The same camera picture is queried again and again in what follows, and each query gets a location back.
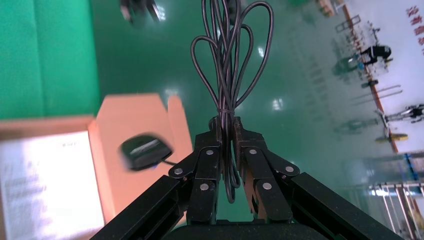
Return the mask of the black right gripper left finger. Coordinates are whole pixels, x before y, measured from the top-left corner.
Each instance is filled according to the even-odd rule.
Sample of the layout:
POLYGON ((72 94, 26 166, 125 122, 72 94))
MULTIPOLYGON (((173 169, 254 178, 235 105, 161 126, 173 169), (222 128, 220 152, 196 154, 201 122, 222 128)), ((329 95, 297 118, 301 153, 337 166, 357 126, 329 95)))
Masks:
POLYGON ((186 217, 186 225, 216 222, 221 171, 221 121, 209 121, 209 130, 195 137, 191 154, 161 176, 133 200, 93 240, 188 240, 186 227, 175 230, 186 217))

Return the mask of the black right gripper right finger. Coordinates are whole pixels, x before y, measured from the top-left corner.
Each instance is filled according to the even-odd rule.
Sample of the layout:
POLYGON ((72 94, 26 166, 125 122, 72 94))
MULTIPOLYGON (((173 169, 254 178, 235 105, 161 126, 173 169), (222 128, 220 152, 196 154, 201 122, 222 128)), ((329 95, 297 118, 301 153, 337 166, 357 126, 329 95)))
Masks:
POLYGON ((397 240, 399 236, 270 151, 233 120, 233 150, 249 206, 267 240, 397 240))

